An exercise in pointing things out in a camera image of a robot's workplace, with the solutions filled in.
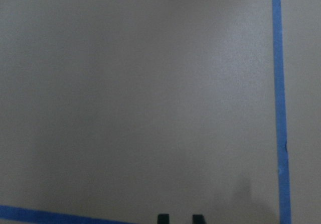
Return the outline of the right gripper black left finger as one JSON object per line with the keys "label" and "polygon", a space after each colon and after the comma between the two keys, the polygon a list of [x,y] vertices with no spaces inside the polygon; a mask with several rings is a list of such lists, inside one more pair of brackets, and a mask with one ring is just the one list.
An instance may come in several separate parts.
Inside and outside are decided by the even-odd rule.
{"label": "right gripper black left finger", "polygon": [[168,213],[158,214],[157,224],[170,224],[170,215]]}

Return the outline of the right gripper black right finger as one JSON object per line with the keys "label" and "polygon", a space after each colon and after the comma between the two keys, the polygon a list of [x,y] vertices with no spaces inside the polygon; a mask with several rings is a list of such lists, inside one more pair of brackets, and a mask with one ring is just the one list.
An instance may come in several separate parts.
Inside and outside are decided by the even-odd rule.
{"label": "right gripper black right finger", "polygon": [[202,214],[194,214],[192,224],[205,224],[205,217]]}

